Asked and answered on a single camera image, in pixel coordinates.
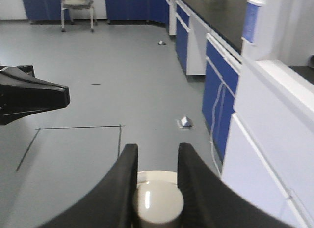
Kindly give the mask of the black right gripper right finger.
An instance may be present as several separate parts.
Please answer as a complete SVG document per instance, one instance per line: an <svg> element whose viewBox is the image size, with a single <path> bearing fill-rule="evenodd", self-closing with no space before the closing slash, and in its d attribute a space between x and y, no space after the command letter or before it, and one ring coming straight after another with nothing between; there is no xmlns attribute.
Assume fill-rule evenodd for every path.
<svg viewBox="0 0 314 228"><path fill-rule="evenodd" d="M218 178L193 146L178 149L177 186L184 199L184 228L288 228L255 207Z"/></svg>

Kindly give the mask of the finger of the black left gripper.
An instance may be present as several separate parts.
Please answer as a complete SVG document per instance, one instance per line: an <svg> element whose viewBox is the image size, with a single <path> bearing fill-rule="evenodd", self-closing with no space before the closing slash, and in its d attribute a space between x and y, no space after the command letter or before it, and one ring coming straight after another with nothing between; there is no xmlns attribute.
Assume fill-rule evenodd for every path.
<svg viewBox="0 0 314 228"><path fill-rule="evenodd" d="M36 78L32 65L0 67L1 125L69 104L69 88Z"/></svg>

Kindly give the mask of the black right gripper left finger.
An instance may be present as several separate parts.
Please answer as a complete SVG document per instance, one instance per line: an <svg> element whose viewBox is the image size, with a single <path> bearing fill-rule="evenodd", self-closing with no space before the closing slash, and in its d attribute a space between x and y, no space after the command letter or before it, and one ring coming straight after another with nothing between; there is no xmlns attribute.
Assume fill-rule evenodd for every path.
<svg viewBox="0 0 314 228"><path fill-rule="evenodd" d="M138 145L125 145L100 182L77 203L41 228L130 228L137 185Z"/></svg>

